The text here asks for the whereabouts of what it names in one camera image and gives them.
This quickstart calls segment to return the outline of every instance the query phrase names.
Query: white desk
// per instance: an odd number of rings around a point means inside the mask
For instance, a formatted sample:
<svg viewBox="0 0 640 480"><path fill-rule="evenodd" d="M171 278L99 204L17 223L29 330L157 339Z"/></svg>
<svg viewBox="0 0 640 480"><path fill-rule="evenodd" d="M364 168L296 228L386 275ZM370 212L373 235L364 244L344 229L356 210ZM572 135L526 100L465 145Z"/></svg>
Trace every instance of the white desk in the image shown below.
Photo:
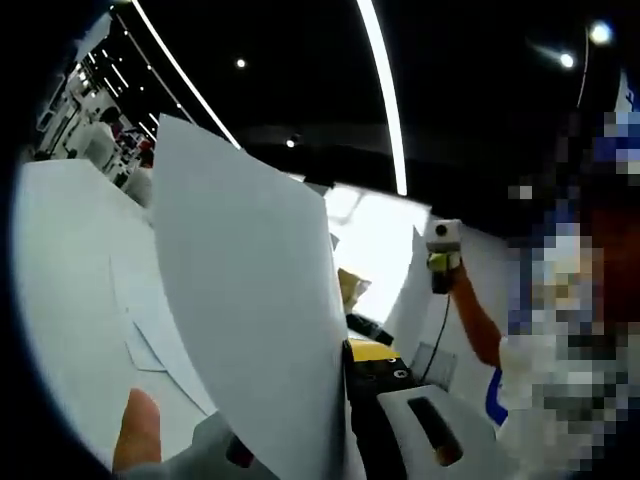
<svg viewBox="0 0 640 480"><path fill-rule="evenodd" d="M155 248L143 209L88 160L27 164L16 195L14 265L25 331L61 412L110 466L129 389L137 386L160 408L163 458L180 452L204 414L167 373L134 367L109 275L114 249Z"/></svg>

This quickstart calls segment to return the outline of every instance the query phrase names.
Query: ceiling light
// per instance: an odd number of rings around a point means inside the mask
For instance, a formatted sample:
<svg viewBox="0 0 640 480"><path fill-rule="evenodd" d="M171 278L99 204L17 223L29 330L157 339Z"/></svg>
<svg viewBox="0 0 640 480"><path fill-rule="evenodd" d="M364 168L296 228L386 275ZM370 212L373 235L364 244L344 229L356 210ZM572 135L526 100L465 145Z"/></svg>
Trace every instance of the ceiling light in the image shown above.
<svg viewBox="0 0 640 480"><path fill-rule="evenodd" d="M591 41L596 45L606 45L611 42L612 37L613 32L611 31L611 27L605 22L594 23L589 31L589 38L591 38Z"/></svg>
<svg viewBox="0 0 640 480"><path fill-rule="evenodd" d="M151 133L151 132L149 131L149 129L148 129L147 127L145 127L145 126L144 126L144 123L142 123L142 122L138 122L138 124L142 127L142 129L143 129L145 132L147 132L147 135L149 135L149 136L151 137L151 139L152 139L154 142L157 142L156 137L154 137L154 136L153 136L153 133Z"/></svg>
<svg viewBox="0 0 640 480"><path fill-rule="evenodd" d="M393 76L389 57L384 46L382 31L378 23L376 11L371 0L357 0L360 14L367 30L373 58L378 70L380 88L384 99L384 108L387 112L387 123L389 124L389 137L391 139L391 152L393 155L393 166L396 174L396 189L399 195L407 194L407 174L404 165L404 149L402 147L402 131L400 130L400 114L398 113L398 103L396 92L393 87Z"/></svg>
<svg viewBox="0 0 640 480"><path fill-rule="evenodd" d="M113 94L115 95L116 98L118 98L118 92L116 92L116 89L113 88L113 85L111 85L111 82L109 81L109 79L107 77L104 77L104 81L107 84L107 87L109 87L111 89L111 91L113 92Z"/></svg>
<svg viewBox="0 0 640 480"><path fill-rule="evenodd" d="M224 134L225 137L227 137L227 140L229 140L229 142L231 142L231 144L234 147L236 147L238 150L240 150L241 149L240 144L236 141L235 138L233 138L233 135L231 135L231 132L229 132L229 130L227 130L227 127L224 126L222 121L214 113L214 111L211 109L211 107L206 102L204 97L200 94L200 92L195 87L195 85L191 82L191 80L189 80L189 77L187 77L187 74L184 73L184 70L182 70L180 65L178 65L178 62L173 57L173 55L171 54L171 52L169 51L167 46L164 44L164 42L162 41L162 38L160 38L160 35L158 35L158 32L156 31L156 29L152 25L151 21L147 17L147 14L144 13L144 10L140 6L140 1L139 0L132 0L132 3L135 6L136 10L138 11L138 14L140 15L140 18L142 18L142 21L145 23L145 25L149 29L149 32L151 32L151 35L153 36L155 41L158 43L158 45L160 46L160 48L162 49L162 51L164 52L166 57L169 59L169 62L171 62L171 64L173 65L173 68L176 69L176 71L178 72L178 75L180 75L180 77L182 78L184 83L187 84L187 87L189 87L189 90L191 90L191 93L193 93L193 95L196 97L196 99L200 102L200 105L202 105L202 108L204 108L204 110L209 114L211 119L216 123L216 125L218 125L218 128L220 128L220 130L222 130L222 133Z"/></svg>
<svg viewBox="0 0 640 480"><path fill-rule="evenodd" d="M563 53L560 55L560 63L564 68L573 68L574 60L568 53Z"/></svg>
<svg viewBox="0 0 640 480"><path fill-rule="evenodd" d="M111 64L111 68L113 68L113 71L116 72L116 75L118 75L118 77L120 78L120 80L122 80L122 83L124 83L124 86L129 88L129 84L125 81L125 79L122 77L122 75L120 74L120 71L116 68L115 65Z"/></svg>

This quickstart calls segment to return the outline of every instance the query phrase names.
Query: black ceiling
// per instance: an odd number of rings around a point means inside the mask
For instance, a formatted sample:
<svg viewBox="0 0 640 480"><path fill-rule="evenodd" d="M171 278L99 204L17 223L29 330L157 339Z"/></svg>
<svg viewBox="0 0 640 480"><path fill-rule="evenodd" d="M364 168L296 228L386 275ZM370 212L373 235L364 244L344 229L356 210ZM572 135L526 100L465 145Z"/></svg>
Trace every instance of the black ceiling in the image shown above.
<svg viewBox="0 0 640 480"><path fill-rule="evenodd" d="M374 2L390 57L409 197L506 235L507 186L552 156L576 110L585 25L612 23L616 44L592 49L581 111L611 110L620 65L635 73L628 9L570 2ZM395 193L386 114L356 0L141 2L205 99L249 153L276 168ZM96 73L130 88L118 99L132 121L182 112L124 35L123 21L199 125L222 135L170 65L131 4L112 12ZM571 51L561 69L532 45ZM100 53L104 48L107 62ZM238 69L235 61L247 62ZM300 135L289 149L285 140Z"/></svg>

